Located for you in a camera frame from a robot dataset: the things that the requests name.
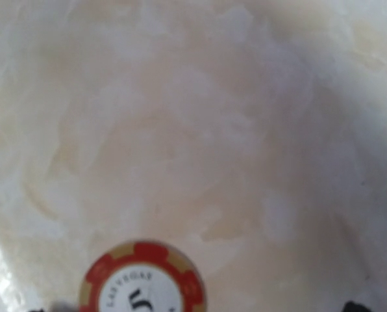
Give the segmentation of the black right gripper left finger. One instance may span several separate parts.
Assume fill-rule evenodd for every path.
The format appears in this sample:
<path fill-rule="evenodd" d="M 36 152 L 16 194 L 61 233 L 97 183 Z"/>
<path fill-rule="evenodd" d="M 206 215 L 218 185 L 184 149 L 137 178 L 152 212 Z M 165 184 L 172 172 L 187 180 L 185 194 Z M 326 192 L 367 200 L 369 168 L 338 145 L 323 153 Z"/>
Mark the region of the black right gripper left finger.
<path fill-rule="evenodd" d="M 28 312 L 79 312 L 79 308 L 70 304 L 52 304 L 48 308 L 30 309 Z"/>

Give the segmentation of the single orange poker chip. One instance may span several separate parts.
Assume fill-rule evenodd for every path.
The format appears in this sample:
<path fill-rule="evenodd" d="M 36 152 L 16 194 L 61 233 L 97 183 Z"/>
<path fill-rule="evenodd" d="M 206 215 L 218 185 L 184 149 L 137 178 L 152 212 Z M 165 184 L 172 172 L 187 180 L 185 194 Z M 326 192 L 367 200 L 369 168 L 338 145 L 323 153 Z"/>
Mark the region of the single orange poker chip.
<path fill-rule="evenodd" d="M 157 240 L 124 242 L 87 271 L 79 311 L 206 312 L 205 284 L 196 266 L 177 248 Z"/>

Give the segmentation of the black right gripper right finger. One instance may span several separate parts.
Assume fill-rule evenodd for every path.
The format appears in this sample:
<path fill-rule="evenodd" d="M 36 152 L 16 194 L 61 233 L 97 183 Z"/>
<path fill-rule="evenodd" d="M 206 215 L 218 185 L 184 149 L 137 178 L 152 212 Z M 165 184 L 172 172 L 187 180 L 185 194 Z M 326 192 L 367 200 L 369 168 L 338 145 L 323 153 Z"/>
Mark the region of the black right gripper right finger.
<path fill-rule="evenodd" d="M 348 301 L 345 303 L 342 312 L 371 312 L 371 309 L 354 301 Z"/>

